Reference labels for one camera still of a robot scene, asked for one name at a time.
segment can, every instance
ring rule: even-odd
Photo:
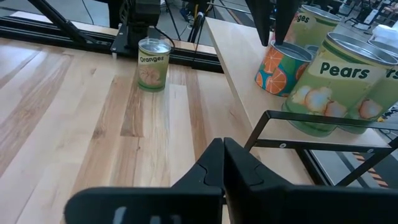
[[[396,64],[396,59],[377,47],[329,33],[282,110],[343,118]],[[317,137],[327,136],[336,128],[332,124],[290,123]]]
[[[340,17],[321,9],[303,5],[298,9],[285,40],[300,47],[320,46],[327,33],[332,32]]]
[[[369,40],[368,43],[385,51],[385,53],[388,53],[395,59],[398,59],[397,48],[375,40]],[[346,117],[351,119],[376,121],[385,111],[387,111],[391,106],[394,106],[397,101],[398,66],[395,66],[392,70],[389,70],[374,87],[372,87],[371,91],[348,112]],[[366,131],[366,128],[352,126],[339,126],[339,128],[354,134],[362,134]]]
[[[273,40],[254,79],[269,93],[286,97],[311,59],[312,55],[305,49],[287,42],[275,45]]]
[[[145,38],[138,42],[138,85],[145,91],[165,88],[171,46],[164,40]]]

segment wooden board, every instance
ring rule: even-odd
[[[170,65],[147,93],[134,60],[7,39],[0,67],[2,224],[60,223],[88,187],[171,186],[213,138],[248,137],[223,74]]]
[[[32,19],[32,20],[35,20],[35,21],[42,21],[42,22],[52,23],[47,17],[45,17],[43,15],[38,15],[38,14],[34,14],[34,13],[29,13],[29,12],[18,11],[18,12],[15,12],[15,13],[11,14],[11,16],[21,17],[21,18],[26,18],[26,19]],[[112,29],[112,28],[109,28],[109,27],[96,26],[96,25],[91,25],[91,24],[85,24],[85,23],[82,23],[82,22],[75,22],[75,21],[72,21],[72,23],[78,29],[81,29],[81,30],[87,30],[87,31],[92,31],[92,32],[100,32],[100,33],[109,34],[109,35],[115,35],[115,36],[118,34],[118,30],[117,29]],[[185,42],[185,41],[174,40],[174,44],[175,44],[176,47],[182,48],[182,49],[187,49],[187,50],[195,50],[196,49],[196,44]],[[202,44],[199,44],[197,50],[199,52],[204,52],[204,53],[209,53],[209,54],[215,54],[216,53],[216,50],[214,49],[214,47],[207,46],[207,45],[202,45]]]
[[[257,30],[252,27],[206,18],[218,58],[236,99],[238,111],[247,131],[252,131],[265,110],[280,110],[285,98],[272,95],[254,81],[266,48],[261,45]],[[287,121],[270,120],[261,138],[296,141],[332,142],[337,144],[386,146],[386,142],[372,129],[362,135],[336,129],[327,138],[316,138],[295,129]],[[273,171],[296,184],[310,184],[311,180],[293,150],[257,149],[261,161]]]

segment can lid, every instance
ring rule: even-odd
[[[145,38],[138,42],[140,49],[149,53],[164,54],[171,51],[171,46],[164,40]]]
[[[312,12],[312,13],[318,15],[318,16],[325,17],[325,18],[331,19],[331,20],[336,21],[336,22],[339,22],[341,20],[340,17],[338,17],[336,15],[333,15],[330,12],[326,12],[326,11],[324,11],[322,9],[319,9],[317,7],[302,5],[301,8],[303,8],[305,10],[308,10],[308,11],[310,11],[310,12]]]
[[[315,46],[315,45],[309,45],[309,46],[306,46],[306,49],[309,50],[309,51],[317,52],[319,47]]]
[[[287,55],[296,60],[300,60],[303,62],[310,62],[312,60],[312,54],[305,50],[302,47],[299,47],[294,44],[290,44],[288,42],[284,42],[281,45],[276,45],[275,41],[271,41],[271,46],[273,46],[276,50],[281,52],[284,55]]]
[[[385,51],[387,54],[395,58],[398,58],[398,49],[396,47],[375,40],[368,40],[368,43],[375,47],[380,48],[381,50]]]
[[[398,64],[398,61],[394,57],[381,49],[352,37],[330,32],[326,38],[363,59],[370,60],[380,65],[394,66]]]

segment can label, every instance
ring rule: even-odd
[[[293,113],[345,117],[387,70],[369,65],[359,57],[324,41],[314,61],[304,71],[282,109]],[[314,136],[327,136],[331,124],[291,122]]]
[[[377,120],[398,101],[398,67],[389,70],[359,103],[348,111],[347,118],[366,121]],[[366,128],[343,126],[351,133],[364,133]]]
[[[299,9],[287,31],[285,41],[300,47],[320,46],[327,33],[332,32],[338,22],[323,16],[316,16],[305,9]]]
[[[293,24],[299,24],[306,29],[311,29],[316,23],[315,17],[305,12],[297,13],[293,19]]]
[[[303,74],[308,62],[296,60],[270,45],[254,78],[263,89],[277,96],[288,96]]]
[[[151,55],[139,51],[137,71],[138,84],[148,91],[160,91],[165,87],[169,55]]]

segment orange-patterned can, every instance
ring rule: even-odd
[[[271,41],[261,62],[255,81],[277,96],[288,96],[310,63],[312,54],[294,44],[275,45]]]

